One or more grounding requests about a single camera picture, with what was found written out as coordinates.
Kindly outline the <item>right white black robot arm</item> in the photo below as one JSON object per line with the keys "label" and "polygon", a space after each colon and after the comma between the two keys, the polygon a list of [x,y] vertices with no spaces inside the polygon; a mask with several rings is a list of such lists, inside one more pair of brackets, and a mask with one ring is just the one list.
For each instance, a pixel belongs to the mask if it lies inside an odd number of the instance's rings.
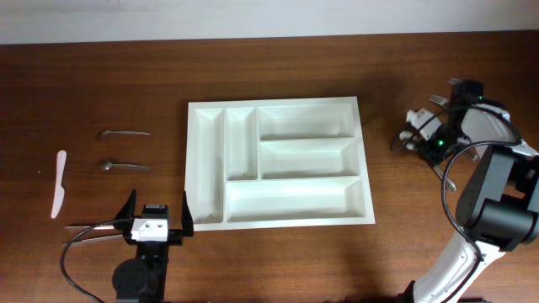
{"label": "right white black robot arm", "polygon": [[[461,302],[491,263],[538,236],[538,153],[484,85],[452,80],[442,110],[410,110],[391,143],[417,152],[441,181],[441,203],[455,230],[435,264],[398,295],[400,302]],[[440,115],[446,121],[440,121]]]}

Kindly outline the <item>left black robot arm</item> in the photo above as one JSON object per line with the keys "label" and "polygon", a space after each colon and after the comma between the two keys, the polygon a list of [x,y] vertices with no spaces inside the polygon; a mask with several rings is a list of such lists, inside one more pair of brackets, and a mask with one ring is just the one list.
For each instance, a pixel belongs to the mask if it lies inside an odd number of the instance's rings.
{"label": "left black robot arm", "polygon": [[136,191],[119,210],[113,227],[122,232],[129,245],[136,247],[136,256],[122,262],[113,273],[112,285],[117,302],[163,302],[169,262],[169,248],[181,246],[194,235],[194,221],[187,197],[182,198],[181,227],[169,227],[166,205],[145,205],[135,214]]}

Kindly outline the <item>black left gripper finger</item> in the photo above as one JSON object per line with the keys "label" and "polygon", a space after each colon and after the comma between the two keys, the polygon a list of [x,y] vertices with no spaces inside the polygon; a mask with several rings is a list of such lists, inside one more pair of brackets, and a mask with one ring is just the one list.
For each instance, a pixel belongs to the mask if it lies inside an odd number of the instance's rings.
{"label": "black left gripper finger", "polygon": [[194,221],[191,215],[187,193],[183,192],[182,198],[182,215],[181,215],[181,224],[182,224],[182,235],[184,237],[192,237],[194,235]]}
{"label": "black left gripper finger", "polygon": [[128,200],[121,207],[119,212],[114,218],[115,223],[113,227],[117,231],[130,230],[135,219],[135,206],[136,206],[136,190],[133,189]]}

